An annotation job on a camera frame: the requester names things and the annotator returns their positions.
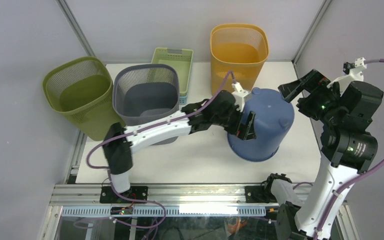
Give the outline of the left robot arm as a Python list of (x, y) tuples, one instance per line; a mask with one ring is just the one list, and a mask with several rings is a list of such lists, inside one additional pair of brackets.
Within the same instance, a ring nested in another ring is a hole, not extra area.
[(211, 126), (220, 126), (242, 141), (255, 139), (256, 114), (250, 111), (244, 115), (245, 102), (249, 99), (248, 91), (230, 93), (222, 90), (211, 98), (189, 103), (169, 116), (142, 125), (111, 125), (99, 144), (108, 164), (111, 197), (118, 203), (143, 202), (137, 194), (130, 198), (129, 171), (133, 167), (133, 154), (148, 146), (206, 131)]

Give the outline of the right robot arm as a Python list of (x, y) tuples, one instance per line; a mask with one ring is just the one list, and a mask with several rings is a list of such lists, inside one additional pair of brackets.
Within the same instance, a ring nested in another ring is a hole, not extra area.
[(352, 179), (367, 173), (377, 153), (378, 142), (367, 128), (384, 93), (365, 82), (359, 69), (346, 70), (334, 80), (313, 69), (278, 90), (286, 102), (297, 99), (300, 113), (322, 122), (320, 165), (305, 201), (297, 197), (292, 181), (278, 173), (263, 181), (262, 200), (279, 205), (279, 240), (328, 240)]

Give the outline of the blue plastic bucket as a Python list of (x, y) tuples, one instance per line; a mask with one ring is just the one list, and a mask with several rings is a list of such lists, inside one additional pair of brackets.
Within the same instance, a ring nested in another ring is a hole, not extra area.
[(256, 138), (240, 140), (229, 134), (227, 140), (232, 151), (240, 158), (251, 162), (263, 162), (278, 151), (294, 123), (295, 112), (293, 105), (286, 102), (280, 92), (259, 87), (251, 90), (251, 99), (244, 106), (243, 121), (247, 120), (247, 115), (251, 111), (255, 112)]

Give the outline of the grey mesh basket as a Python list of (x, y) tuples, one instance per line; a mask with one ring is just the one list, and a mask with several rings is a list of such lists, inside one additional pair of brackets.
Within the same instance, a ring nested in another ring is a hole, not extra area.
[(162, 63), (127, 67), (113, 82), (112, 105), (125, 125), (138, 126), (179, 110), (179, 77)]

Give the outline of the orange mesh basket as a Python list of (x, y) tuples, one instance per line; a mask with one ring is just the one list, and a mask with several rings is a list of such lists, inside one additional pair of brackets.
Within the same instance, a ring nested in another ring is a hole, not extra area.
[(229, 71), (246, 90), (252, 90), (269, 57), (262, 28), (246, 23), (225, 23), (210, 33), (210, 85), (215, 95)]

